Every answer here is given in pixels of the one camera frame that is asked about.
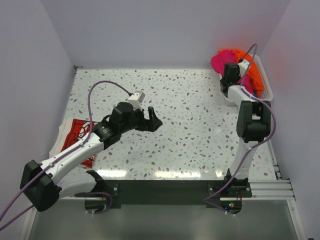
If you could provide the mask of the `magenta t shirt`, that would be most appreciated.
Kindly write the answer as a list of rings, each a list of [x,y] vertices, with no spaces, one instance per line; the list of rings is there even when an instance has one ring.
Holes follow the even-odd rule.
[[[225,64],[238,62],[240,57],[243,57],[245,53],[245,51],[239,49],[220,49],[218,54],[211,58],[210,64],[215,72],[224,76]],[[254,93],[248,74],[244,78],[243,85],[249,93]]]

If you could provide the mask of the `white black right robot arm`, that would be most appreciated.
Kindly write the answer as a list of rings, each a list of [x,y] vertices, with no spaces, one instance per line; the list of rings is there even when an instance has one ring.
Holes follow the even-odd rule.
[[[236,133],[239,137],[238,148],[231,167],[224,177],[220,197],[235,198],[249,191],[249,171],[258,148],[271,133],[271,113],[268,101],[252,99],[250,93],[241,86],[243,70],[249,64],[246,61],[224,64],[220,80],[220,90],[238,107]]]

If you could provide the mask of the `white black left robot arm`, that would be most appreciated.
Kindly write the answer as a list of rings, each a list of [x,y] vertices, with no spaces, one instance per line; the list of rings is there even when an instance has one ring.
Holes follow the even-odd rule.
[[[23,169],[20,190],[39,212],[51,208],[64,193],[74,194],[74,186],[61,186],[60,182],[80,163],[117,143],[128,131],[155,132],[163,125],[152,106],[147,110],[149,118],[145,118],[142,108],[134,108],[129,102],[118,103],[78,142],[40,163],[29,161]]]

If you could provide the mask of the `orange t shirt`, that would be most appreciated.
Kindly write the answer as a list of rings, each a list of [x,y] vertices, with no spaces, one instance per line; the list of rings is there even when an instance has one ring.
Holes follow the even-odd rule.
[[[252,57],[250,56],[249,53],[246,56],[244,56],[246,52],[243,50],[240,50],[240,49],[236,49],[236,48],[219,49],[218,53],[219,54],[229,54],[232,56],[231,59],[235,60],[236,62],[238,62],[240,60],[240,58],[248,60],[248,61],[252,60]],[[251,64],[251,67],[246,75],[250,79],[251,89],[253,91],[259,92],[259,95],[261,97],[261,94],[262,94],[263,90],[265,89],[265,87],[264,87],[258,66],[255,61]]]

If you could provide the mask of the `white plastic basket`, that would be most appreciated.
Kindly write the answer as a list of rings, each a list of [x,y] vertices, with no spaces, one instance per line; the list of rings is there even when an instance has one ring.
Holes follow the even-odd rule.
[[[267,74],[265,72],[265,69],[263,67],[262,61],[259,58],[259,56],[256,55],[254,57],[254,62],[256,63],[256,65],[258,67],[258,70],[260,72],[260,75],[261,75],[261,78],[262,78],[262,82],[263,82],[263,85],[264,85],[264,90],[262,91],[260,99],[267,100],[267,101],[271,102],[273,100],[273,98],[274,98],[274,95],[273,95],[273,92],[272,92],[272,89],[271,89]]]

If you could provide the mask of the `folded white red t shirt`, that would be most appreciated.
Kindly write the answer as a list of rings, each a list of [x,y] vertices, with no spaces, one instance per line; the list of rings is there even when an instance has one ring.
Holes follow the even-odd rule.
[[[52,149],[49,152],[49,157],[54,157],[71,145],[75,144],[90,130],[90,122],[87,120],[66,118],[58,129],[58,137]]]

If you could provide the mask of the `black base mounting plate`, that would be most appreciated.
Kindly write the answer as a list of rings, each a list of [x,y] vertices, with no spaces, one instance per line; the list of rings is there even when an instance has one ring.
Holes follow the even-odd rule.
[[[206,206],[237,214],[242,201],[253,196],[250,183],[233,180],[99,180],[91,192],[77,193],[85,198],[85,209],[96,213],[124,205]]]

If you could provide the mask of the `aluminium rail frame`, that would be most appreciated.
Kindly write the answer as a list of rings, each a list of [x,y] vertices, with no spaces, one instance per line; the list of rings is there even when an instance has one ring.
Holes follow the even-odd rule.
[[[301,227],[300,218],[298,213],[295,210],[295,194],[292,188],[292,184],[290,180],[284,180],[282,179],[279,166],[276,160],[273,160],[272,162],[274,173],[276,175],[275,180],[248,180],[252,197],[245,198],[242,200],[253,200],[253,201],[286,201],[288,209],[289,209],[289,217],[292,222],[292,227],[294,230],[295,237],[299,240],[302,240],[305,237],[305,233],[303,228]],[[106,178],[103,177],[103,172],[101,170],[93,170],[90,169],[83,175],[77,175],[73,176],[72,178],[68,178],[65,176],[60,181],[60,186],[62,187],[75,187],[75,193],[71,194],[69,192],[65,192],[62,198],[67,197],[74,197],[76,198],[76,194],[79,193],[89,193],[91,192],[99,180],[105,181],[105,180],[116,180],[116,181],[122,181],[125,180],[121,177],[114,177],[114,178]],[[159,177],[154,180],[173,180],[169,177]],[[228,211],[223,210],[225,214],[231,214],[235,215],[234,213],[230,213]],[[22,228],[22,232],[20,235],[20,238],[22,240],[27,240],[31,235],[32,226],[34,224],[35,219],[35,213],[41,212],[38,211],[33,205],[31,208],[27,210],[27,217],[24,221],[24,225]]]

